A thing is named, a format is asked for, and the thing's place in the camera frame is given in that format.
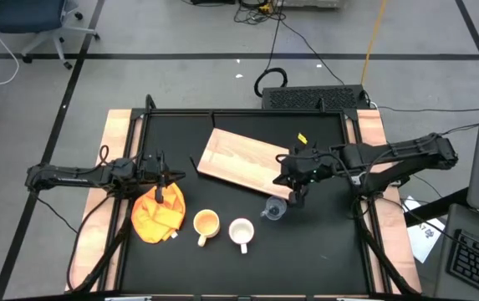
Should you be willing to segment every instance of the chair wheel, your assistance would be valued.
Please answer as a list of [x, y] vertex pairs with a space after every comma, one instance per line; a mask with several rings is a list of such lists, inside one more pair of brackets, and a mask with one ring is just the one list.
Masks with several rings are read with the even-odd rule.
[[33, 62], [33, 59], [28, 55], [24, 55], [24, 56], [22, 56], [22, 61], [25, 64], [31, 64]]

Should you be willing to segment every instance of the black metal frame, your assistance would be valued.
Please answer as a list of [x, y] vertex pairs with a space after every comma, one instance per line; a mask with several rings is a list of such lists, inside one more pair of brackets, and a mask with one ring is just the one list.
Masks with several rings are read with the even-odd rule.
[[460, 189], [457, 192], [451, 193], [449, 196], [444, 196], [424, 206], [405, 212], [406, 226], [412, 227], [419, 225], [421, 221], [428, 221], [435, 217], [444, 216], [449, 212], [449, 206], [452, 204], [459, 204], [468, 208], [471, 207], [467, 203], [468, 189], [469, 187]]
[[[128, 128], [128, 133], [126, 137], [126, 143], [125, 143], [125, 150], [124, 150], [124, 157], [127, 157], [130, 155], [130, 150], [133, 144], [133, 135], [135, 133], [135, 124], [137, 120], [139, 120], [142, 116], [142, 126], [141, 126], [141, 131], [140, 131], [140, 138], [139, 138], [139, 145], [138, 145], [138, 152], [142, 152], [145, 146], [145, 137], [146, 137], [146, 131], [150, 122], [151, 116], [156, 116], [156, 115], [167, 115], [167, 116], [182, 116], [182, 115], [201, 115], [201, 116], [207, 116], [211, 118], [211, 122], [213, 125], [215, 125], [215, 120], [214, 116], [215, 115], [227, 115], [227, 116], [304, 116], [304, 115], [311, 115], [311, 116], [320, 116], [320, 115], [339, 115], [340, 120], [341, 120], [341, 127], [344, 131], [344, 139], [345, 143], [349, 143], [349, 132], [347, 130], [347, 125], [345, 121], [345, 113], [342, 111], [320, 111], [320, 110], [204, 110], [204, 109], [193, 109], [193, 110], [184, 110], [184, 109], [154, 109], [151, 108], [151, 110], [148, 110], [148, 108], [145, 109], [133, 109], [131, 111], [131, 117], [130, 117], [130, 125]], [[353, 124], [353, 129], [354, 129], [354, 136], [356, 139], [357, 143], [362, 142], [362, 137], [359, 131], [359, 123], [357, 120], [351, 118], [352, 124]], [[140, 166], [140, 158], [137, 161], [137, 166]], [[109, 226], [109, 232], [108, 232], [108, 237], [106, 241], [106, 247], [108, 247], [114, 237], [115, 237], [115, 230], [117, 228], [118, 224], [118, 218], [119, 218], [119, 213], [120, 213], [120, 204], [122, 200], [116, 200], [115, 199], [115, 204], [113, 207], [113, 211], [111, 213], [111, 221], [110, 221], [110, 226]], [[128, 203], [128, 207], [126, 209], [126, 215], [131, 214], [131, 209], [133, 207], [133, 201], [130, 201]], [[376, 208], [375, 204], [372, 203], [371, 208], [369, 210], [369, 217], [371, 220], [371, 227], [373, 229], [373, 233], [375, 235], [375, 239], [380, 245], [380, 248], [384, 250], [384, 247], [382, 245], [382, 236], [380, 233], [380, 224], [378, 217], [376, 215]], [[115, 274], [115, 286], [114, 290], [121, 291], [121, 283], [122, 283], [122, 278], [124, 276], [125, 272], [125, 258], [127, 256], [127, 246], [129, 244], [130, 240], [130, 231], [127, 232], [126, 234], [126, 239], [122, 243], [120, 247], [120, 254], [119, 254], [119, 261], [118, 261], [118, 266]], [[375, 293], [375, 281], [373, 279], [373, 271], [371, 267], [371, 258], [369, 256], [369, 248], [367, 243], [363, 242], [360, 240], [360, 245], [362, 249], [362, 263], [364, 264], [364, 273], [365, 273], [365, 279], [366, 279], [366, 285], [367, 285], [367, 290], [368, 293]], [[384, 291], [386, 293], [391, 293], [391, 282], [390, 279], [383, 267], [380, 267], [380, 272], [382, 275], [382, 282], [384, 285]], [[105, 283], [107, 279], [107, 274], [108, 274], [108, 268], [106, 268], [103, 271], [102, 276], [99, 279], [99, 286], [98, 290], [104, 290], [105, 289]]]

